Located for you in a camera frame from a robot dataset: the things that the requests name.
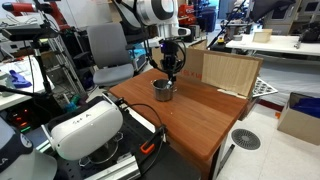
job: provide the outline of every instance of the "gray chair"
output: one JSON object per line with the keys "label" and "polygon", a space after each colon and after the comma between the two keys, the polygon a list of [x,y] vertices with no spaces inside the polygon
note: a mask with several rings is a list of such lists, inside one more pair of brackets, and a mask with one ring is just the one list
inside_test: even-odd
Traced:
{"label": "gray chair", "polygon": [[134,68],[121,25],[89,26],[87,32],[93,59],[99,68],[93,75],[93,82],[110,87],[132,78]]}

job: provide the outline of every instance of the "wooden board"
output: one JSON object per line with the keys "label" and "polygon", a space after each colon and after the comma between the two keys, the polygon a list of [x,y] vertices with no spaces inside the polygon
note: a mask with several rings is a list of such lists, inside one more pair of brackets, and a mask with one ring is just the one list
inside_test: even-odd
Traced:
{"label": "wooden board", "polygon": [[[173,99],[159,102],[150,84],[167,75],[151,69],[110,89],[128,102],[152,106],[167,126],[170,146],[202,171],[208,179],[211,157],[247,107],[248,100],[218,92],[217,88],[187,77],[177,77]],[[159,126],[155,113],[147,107],[133,106],[136,112]]]}
{"label": "wooden board", "polygon": [[259,58],[205,54],[202,82],[249,97],[261,64]]}

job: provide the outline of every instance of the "wooden tabletop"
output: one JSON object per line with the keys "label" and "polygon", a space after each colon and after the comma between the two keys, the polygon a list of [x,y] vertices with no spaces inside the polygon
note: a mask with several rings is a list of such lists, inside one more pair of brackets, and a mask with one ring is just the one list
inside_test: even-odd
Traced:
{"label": "wooden tabletop", "polygon": [[[196,157],[208,160],[240,117],[248,101],[178,76],[173,99],[159,102],[153,97],[151,81],[166,77],[164,73],[152,69],[111,88],[110,92],[118,98],[124,97],[129,105],[145,103],[152,106],[174,141]],[[132,109],[154,125],[160,125],[150,109],[141,106]]]}

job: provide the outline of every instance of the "desk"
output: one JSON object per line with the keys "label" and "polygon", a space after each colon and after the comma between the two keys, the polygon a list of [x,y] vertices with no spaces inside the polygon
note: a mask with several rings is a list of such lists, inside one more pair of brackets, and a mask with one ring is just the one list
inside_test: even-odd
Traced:
{"label": "desk", "polygon": [[[43,78],[41,76],[39,64],[34,57],[30,57],[30,59],[31,59],[32,71],[33,71],[33,77],[34,77],[34,92],[43,92],[44,91]],[[30,69],[28,57],[25,57],[24,60],[19,62],[6,63],[6,64],[1,63],[0,70],[6,73],[9,73],[10,70],[15,70],[16,72],[23,75],[26,80],[32,83],[31,69]],[[51,88],[53,89],[54,85],[52,84],[49,78],[48,80],[50,82]],[[28,88],[21,88],[19,90],[32,92],[33,87],[30,86]],[[31,99],[31,97],[20,95],[20,94],[14,94],[9,97],[0,96],[0,110],[14,106],[28,99]]]}
{"label": "desk", "polygon": [[271,36],[270,41],[267,43],[252,42],[253,35],[242,36],[242,41],[230,41],[226,45],[226,47],[246,50],[320,56],[320,44],[301,43],[300,48],[296,49],[294,45],[298,42],[298,36]]}
{"label": "desk", "polygon": [[[179,146],[175,148],[183,156],[192,160],[203,171],[203,177],[210,172],[210,158],[219,149],[233,124],[244,111],[248,101],[217,91],[217,88],[178,77],[178,90],[168,102],[158,102],[153,98],[151,81],[165,79],[166,75],[152,69],[110,89],[116,97],[124,97],[128,104],[145,103],[151,105],[167,125],[168,135]],[[154,112],[134,106],[156,126],[160,122]]]}

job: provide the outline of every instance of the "white tile floor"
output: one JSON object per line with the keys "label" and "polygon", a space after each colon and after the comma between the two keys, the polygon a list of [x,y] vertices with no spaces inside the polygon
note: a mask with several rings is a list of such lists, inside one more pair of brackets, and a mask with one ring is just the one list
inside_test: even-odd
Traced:
{"label": "white tile floor", "polygon": [[[296,139],[277,130],[276,111],[256,105],[249,116],[232,130],[243,128],[261,141],[258,150],[235,147],[218,180],[318,180],[320,146]],[[226,149],[234,142],[228,135]]]}

